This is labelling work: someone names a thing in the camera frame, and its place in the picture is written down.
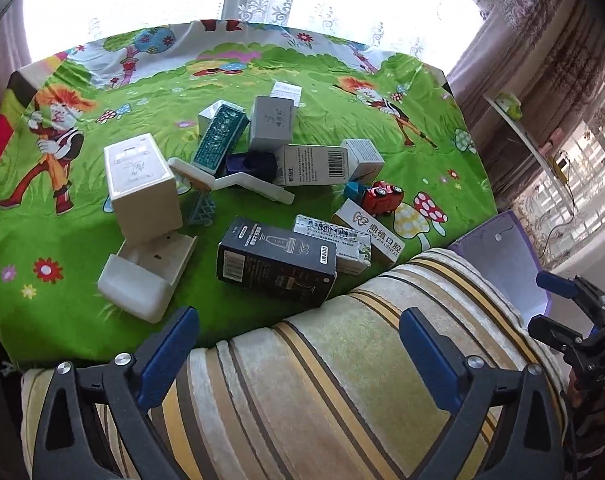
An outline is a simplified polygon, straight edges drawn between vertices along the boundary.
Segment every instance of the metal screw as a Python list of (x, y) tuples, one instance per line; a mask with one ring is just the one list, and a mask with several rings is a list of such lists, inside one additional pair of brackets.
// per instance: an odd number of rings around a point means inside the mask
[(543, 368), (540, 365), (534, 363), (527, 367), (527, 371), (532, 375), (540, 375), (543, 373)]
[(467, 364), (470, 365), (470, 368), (475, 368), (477, 370), (479, 368), (483, 368), (485, 362), (482, 357), (478, 357), (477, 355), (470, 355), (467, 358)]
[(114, 362), (118, 365), (118, 366), (125, 366), (128, 365), (132, 360), (131, 355), (129, 355), (126, 352), (123, 352), (121, 354), (118, 354), (115, 358), (114, 358)]
[(71, 370), (71, 363), (68, 363), (67, 361), (60, 363), (56, 370), (58, 370), (59, 374), (64, 375)]

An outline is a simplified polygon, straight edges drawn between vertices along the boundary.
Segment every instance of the red mushroom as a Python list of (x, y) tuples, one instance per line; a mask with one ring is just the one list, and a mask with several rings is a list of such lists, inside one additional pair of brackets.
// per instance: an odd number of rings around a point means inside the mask
[(116, 112), (113, 110), (105, 110), (103, 112), (103, 114), (96, 119), (96, 122), (98, 124), (105, 124), (109, 119), (113, 119), (114, 117), (116, 117)]
[(441, 224), (447, 222), (447, 215), (445, 215), (444, 211), (436, 205), (427, 193), (424, 191), (419, 192), (411, 206), (427, 220), (431, 220), (434, 229), (441, 236), (445, 236), (445, 229)]

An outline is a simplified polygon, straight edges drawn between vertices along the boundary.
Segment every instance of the cable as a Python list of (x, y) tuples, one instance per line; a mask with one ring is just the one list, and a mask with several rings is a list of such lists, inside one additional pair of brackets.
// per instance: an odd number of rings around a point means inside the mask
[[(561, 151), (563, 151), (565, 153), (565, 155), (567, 156), (567, 174), (569, 174), (569, 172), (571, 171), (571, 162), (569, 161), (569, 156), (567, 155), (567, 152), (565, 152), (564, 150), (561, 150)], [(569, 196), (571, 198), (571, 204), (573, 205), (573, 209), (570, 212), (571, 218), (569, 220), (567, 220), (565, 223), (555, 225), (554, 227), (551, 228), (551, 231), (549, 231), (549, 234), (547, 235), (547, 240), (545, 240), (545, 245), (543, 246), (543, 250), (538, 254), (538, 259), (540, 259), (540, 260), (543, 259), (543, 255), (545, 254), (545, 251), (547, 250), (547, 246), (549, 245), (549, 241), (551, 239), (551, 235), (553, 234), (553, 232), (556, 231), (556, 229), (558, 229), (560, 227), (565, 227), (567, 225), (570, 225), (574, 221), (574, 217), (576, 214), (576, 201), (574, 200), (574, 194), (571, 192), (571, 188), (569, 187), (569, 179), (567, 180), (567, 184), (564, 184), (563, 187), (567, 190), (567, 192), (569, 192)]]

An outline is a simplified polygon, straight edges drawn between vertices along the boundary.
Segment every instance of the black box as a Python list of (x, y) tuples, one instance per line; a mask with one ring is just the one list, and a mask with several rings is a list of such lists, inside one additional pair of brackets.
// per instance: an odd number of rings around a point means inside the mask
[(336, 281), (336, 244), (237, 216), (218, 244), (216, 276), (320, 306)]

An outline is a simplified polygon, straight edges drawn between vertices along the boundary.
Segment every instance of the white plastic stand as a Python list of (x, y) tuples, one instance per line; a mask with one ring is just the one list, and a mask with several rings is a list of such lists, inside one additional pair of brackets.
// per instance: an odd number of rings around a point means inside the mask
[(194, 252), (196, 239), (172, 231), (138, 246), (124, 242), (118, 254), (109, 255), (100, 274), (100, 294), (133, 316), (159, 322)]

